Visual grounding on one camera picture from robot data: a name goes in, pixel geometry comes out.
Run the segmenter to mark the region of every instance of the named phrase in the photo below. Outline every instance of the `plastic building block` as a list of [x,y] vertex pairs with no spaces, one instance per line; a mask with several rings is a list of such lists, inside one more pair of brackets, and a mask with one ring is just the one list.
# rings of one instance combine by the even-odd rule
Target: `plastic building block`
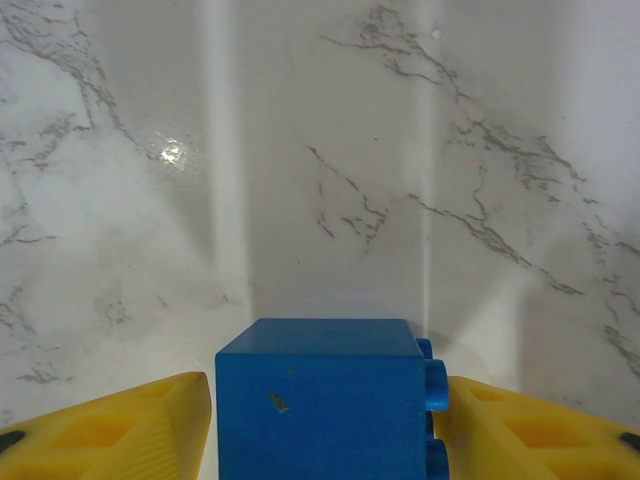
[[261,319],[216,355],[220,480],[441,480],[444,364],[404,320]]
[[461,377],[435,415],[453,480],[640,479],[640,432]]
[[211,418],[185,373],[0,430],[0,480],[195,480]]

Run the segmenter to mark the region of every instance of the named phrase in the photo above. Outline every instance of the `blue block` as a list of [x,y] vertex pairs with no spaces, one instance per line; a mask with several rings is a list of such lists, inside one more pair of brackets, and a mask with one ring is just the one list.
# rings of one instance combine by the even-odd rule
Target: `blue block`
[[419,342],[404,320],[258,320],[216,355],[220,480],[446,478],[446,373]]

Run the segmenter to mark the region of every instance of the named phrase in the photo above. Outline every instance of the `white marble surface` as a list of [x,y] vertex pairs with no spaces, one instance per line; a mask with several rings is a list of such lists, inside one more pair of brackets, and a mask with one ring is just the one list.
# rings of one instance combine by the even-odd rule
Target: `white marble surface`
[[582,80],[593,2],[127,3],[0,2],[3,424],[302,312],[640,425],[631,27]]

